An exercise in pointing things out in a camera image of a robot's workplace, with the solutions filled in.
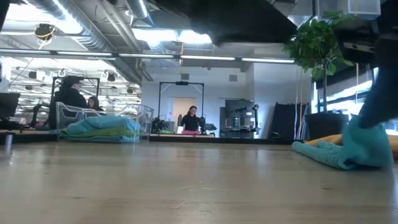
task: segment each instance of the metal basket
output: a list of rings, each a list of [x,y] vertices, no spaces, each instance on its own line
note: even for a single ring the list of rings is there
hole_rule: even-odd
[[[140,142],[149,139],[154,110],[140,104],[127,105],[121,111],[95,111],[56,104],[58,140],[78,142]],[[77,127],[85,133],[73,132]]]

